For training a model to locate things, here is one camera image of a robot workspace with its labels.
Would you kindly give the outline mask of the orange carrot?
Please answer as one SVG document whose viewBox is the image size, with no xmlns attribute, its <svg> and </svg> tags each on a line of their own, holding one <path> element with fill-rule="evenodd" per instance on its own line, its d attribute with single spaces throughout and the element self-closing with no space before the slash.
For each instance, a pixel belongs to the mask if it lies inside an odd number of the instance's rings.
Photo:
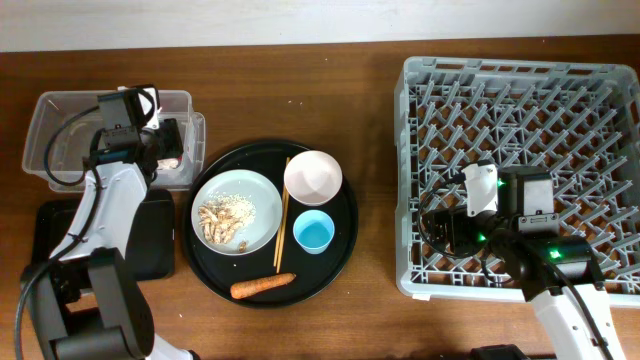
<svg viewBox="0 0 640 360">
<path fill-rule="evenodd" d="M 296 278 L 293 273 L 283 273 L 274 276 L 235 283 L 230 288 L 231 297 L 244 299 L 258 293 L 285 286 Z"/>
</svg>

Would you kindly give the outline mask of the white tissue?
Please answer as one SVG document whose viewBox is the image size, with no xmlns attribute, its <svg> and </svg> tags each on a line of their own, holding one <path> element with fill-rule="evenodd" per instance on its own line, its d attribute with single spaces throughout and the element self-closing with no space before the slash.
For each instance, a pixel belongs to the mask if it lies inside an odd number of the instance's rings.
<svg viewBox="0 0 640 360">
<path fill-rule="evenodd" d="M 175 170 L 175 169 L 178 169 L 179 166 L 181 165 L 181 159 L 180 158 L 161 159 L 157 162 L 157 164 L 158 164 L 159 171 Z"/>
</svg>

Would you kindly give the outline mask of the light blue cup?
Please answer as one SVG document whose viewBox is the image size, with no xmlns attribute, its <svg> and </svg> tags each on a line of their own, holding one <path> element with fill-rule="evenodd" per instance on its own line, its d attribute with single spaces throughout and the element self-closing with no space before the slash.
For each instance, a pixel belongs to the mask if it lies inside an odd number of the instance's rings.
<svg viewBox="0 0 640 360">
<path fill-rule="evenodd" d="M 333 219 L 320 210 L 308 210 L 300 214 L 293 225 L 293 235 L 301 248 L 309 254 L 324 252 L 335 235 Z"/>
</svg>

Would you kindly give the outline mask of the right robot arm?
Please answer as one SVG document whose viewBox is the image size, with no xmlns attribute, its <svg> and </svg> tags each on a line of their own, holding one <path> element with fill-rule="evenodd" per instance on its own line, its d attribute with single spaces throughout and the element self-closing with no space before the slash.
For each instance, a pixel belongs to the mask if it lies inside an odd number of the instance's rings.
<svg viewBox="0 0 640 360">
<path fill-rule="evenodd" d="M 420 237 L 455 259 L 492 255 L 520 287 L 551 338 L 559 359 L 622 359 L 604 275 L 582 236 L 564 236 L 554 208 L 550 172 L 535 166 L 465 166 L 450 184 L 466 189 L 466 202 L 417 210 Z"/>
</svg>

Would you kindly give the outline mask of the grey round plate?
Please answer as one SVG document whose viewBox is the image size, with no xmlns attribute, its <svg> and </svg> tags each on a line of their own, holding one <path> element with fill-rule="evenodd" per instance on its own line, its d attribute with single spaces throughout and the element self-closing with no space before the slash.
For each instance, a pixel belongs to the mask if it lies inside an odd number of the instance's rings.
<svg viewBox="0 0 640 360">
<path fill-rule="evenodd" d="M 255 220 L 239 231 L 228 245 L 213 245 L 205 241 L 199 227 L 198 207 L 215 196 L 238 194 L 246 197 L 256 208 Z M 271 180 L 250 170 L 229 170 L 204 182 L 196 192 L 188 223 L 196 238 L 206 248 L 226 256 L 243 256 L 255 252 L 272 241 L 282 217 L 281 194 Z"/>
</svg>

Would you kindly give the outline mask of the rice and nut shell scraps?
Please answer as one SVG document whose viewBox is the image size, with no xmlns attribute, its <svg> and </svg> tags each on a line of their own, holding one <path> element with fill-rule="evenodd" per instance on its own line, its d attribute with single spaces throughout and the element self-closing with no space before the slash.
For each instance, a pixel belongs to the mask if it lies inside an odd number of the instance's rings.
<svg viewBox="0 0 640 360">
<path fill-rule="evenodd" d="M 241 195 L 220 195 L 201 204 L 198 215 L 205 241 L 213 245 L 228 245 L 239 231 L 254 222 L 256 208 Z"/>
</svg>

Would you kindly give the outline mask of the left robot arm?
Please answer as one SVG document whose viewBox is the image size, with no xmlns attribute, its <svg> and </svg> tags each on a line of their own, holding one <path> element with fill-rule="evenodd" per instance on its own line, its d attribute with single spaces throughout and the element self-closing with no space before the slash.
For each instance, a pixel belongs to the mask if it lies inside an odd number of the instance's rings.
<svg viewBox="0 0 640 360">
<path fill-rule="evenodd" d="M 100 129 L 84 160 L 85 190 L 49 259 L 26 268 L 15 324 L 30 314 L 46 359 L 194 359 L 156 334 L 126 264 L 131 229 L 157 162 L 183 151 L 177 122 Z"/>
</svg>

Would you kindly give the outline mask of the wooden chopstick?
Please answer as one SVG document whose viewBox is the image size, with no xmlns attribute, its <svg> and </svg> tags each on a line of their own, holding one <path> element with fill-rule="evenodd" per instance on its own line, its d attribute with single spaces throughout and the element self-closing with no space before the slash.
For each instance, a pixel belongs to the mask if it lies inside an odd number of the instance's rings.
<svg viewBox="0 0 640 360">
<path fill-rule="evenodd" d="M 281 217 L 280 226 L 278 228 L 278 232 L 276 234 L 276 244 L 275 244 L 274 259 L 273 259 L 273 266 L 276 269 L 276 274 L 280 273 L 280 266 L 281 266 L 280 264 L 281 264 L 282 251 L 283 251 L 282 246 L 284 242 L 284 233 L 286 228 L 287 211 L 288 211 L 288 201 L 289 201 L 288 199 L 289 199 L 288 190 L 283 180 L 282 217 Z"/>
<path fill-rule="evenodd" d="M 278 246 L 276 249 L 276 273 L 279 274 L 280 273 L 280 269 L 281 269 L 281 263 L 282 263 L 282 257 L 283 257 L 283 250 L 284 250 L 284 241 L 285 241 L 285 233 L 286 233 L 286 224 L 287 224 L 287 217 L 288 217 L 288 207 L 289 207 L 289 192 L 286 189 L 286 186 L 284 187 L 284 192 L 283 192 L 283 214 L 282 214 L 282 224 L 281 227 L 279 229 L 279 240 L 278 240 Z"/>
</svg>

